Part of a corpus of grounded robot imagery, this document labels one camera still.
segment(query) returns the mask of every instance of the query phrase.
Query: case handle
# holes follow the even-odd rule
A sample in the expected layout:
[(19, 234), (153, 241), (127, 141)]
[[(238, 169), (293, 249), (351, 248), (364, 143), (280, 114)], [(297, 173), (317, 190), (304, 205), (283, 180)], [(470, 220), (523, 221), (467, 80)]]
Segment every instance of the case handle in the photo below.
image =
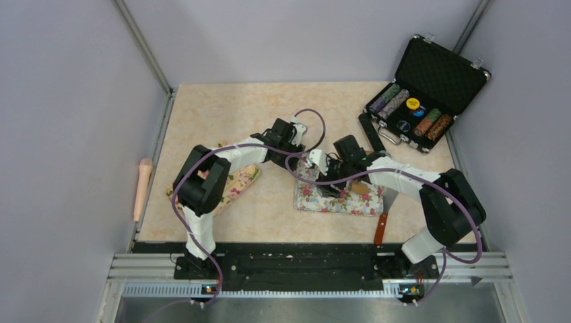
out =
[(378, 135), (380, 135), (381, 137), (385, 138), (386, 140), (390, 141), (393, 145), (400, 145), (403, 142), (403, 139), (399, 137), (399, 141), (394, 140), (392, 137), (390, 137), (389, 135), (385, 134), (384, 132), (382, 132), (381, 130), (384, 128), (383, 124), (380, 123), (378, 126), (378, 130), (377, 133)]

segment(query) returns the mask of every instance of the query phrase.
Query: beige tabletop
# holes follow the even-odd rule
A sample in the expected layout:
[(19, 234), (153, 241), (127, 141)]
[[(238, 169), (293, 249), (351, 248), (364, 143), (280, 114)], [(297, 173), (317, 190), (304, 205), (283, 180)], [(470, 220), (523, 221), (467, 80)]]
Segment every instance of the beige tabletop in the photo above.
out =
[[(362, 107), (387, 82), (240, 83), (181, 85), (176, 93), (164, 146), (156, 168), (139, 241), (186, 241), (184, 227), (165, 196), (191, 149), (233, 143), (270, 128), (276, 118), (289, 120), (302, 108), (318, 110), (327, 123), (320, 148), (352, 134), (370, 149), (358, 121)], [(305, 112), (299, 122), (309, 130), (310, 147), (321, 135), (319, 119)], [(453, 167), (445, 138), (423, 155), (405, 144), (384, 141), (393, 159), (417, 168), (443, 172)], [(271, 162), (261, 175), (214, 218), (214, 238), (225, 242), (366, 242), (372, 243), (378, 217), (313, 213), (294, 208), (295, 180)], [(384, 242), (404, 242), (426, 225), (422, 207), (400, 194), (389, 211)], [(472, 234), (462, 242), (474, 242)]]

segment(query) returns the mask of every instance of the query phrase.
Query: open black briefcase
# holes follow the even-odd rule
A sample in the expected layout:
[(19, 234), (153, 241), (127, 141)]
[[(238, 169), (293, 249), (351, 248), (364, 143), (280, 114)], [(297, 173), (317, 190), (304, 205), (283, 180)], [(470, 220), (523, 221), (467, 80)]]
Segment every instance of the open black briefcase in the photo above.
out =
[(364, 107), (379, 124), (379, 135), (423, 153), (446, 134), (491, 76), (481, 60), (470, 62), (431, 38), (412, 37), (393, 82)]

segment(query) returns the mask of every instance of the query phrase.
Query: gray wall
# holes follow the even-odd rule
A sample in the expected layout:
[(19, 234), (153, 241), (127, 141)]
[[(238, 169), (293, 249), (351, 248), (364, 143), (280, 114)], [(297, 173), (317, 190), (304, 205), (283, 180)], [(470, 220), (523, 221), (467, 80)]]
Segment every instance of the gray wall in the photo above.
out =
[(2, 322), (93, 322), (165, 96), (110, 1), (0, 3)]
[(171, 84), (393, 78), (412, 34), (452, 48), (478, 0), (126, 0)]
[(493, 73), (454, 127), (534, 322), (569, 322), (569, 1), (495, 1), (464, 53)]

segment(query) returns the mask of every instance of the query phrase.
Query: case latch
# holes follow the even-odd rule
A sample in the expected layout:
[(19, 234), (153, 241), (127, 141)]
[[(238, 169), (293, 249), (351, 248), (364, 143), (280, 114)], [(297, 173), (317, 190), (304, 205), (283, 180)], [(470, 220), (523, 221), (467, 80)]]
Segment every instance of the case latch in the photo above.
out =
[(480, 67), (483, 65), (483, 59), (481, 58), (477, 58), (475, 59), (470, 66), (472, 66), (474, 69), (480, 69)]
[(436, 36), (433, 33), (429, 32), (428, 35), (424, 36), (424, 41), (430, 44), (434, 40), (434, 37)]

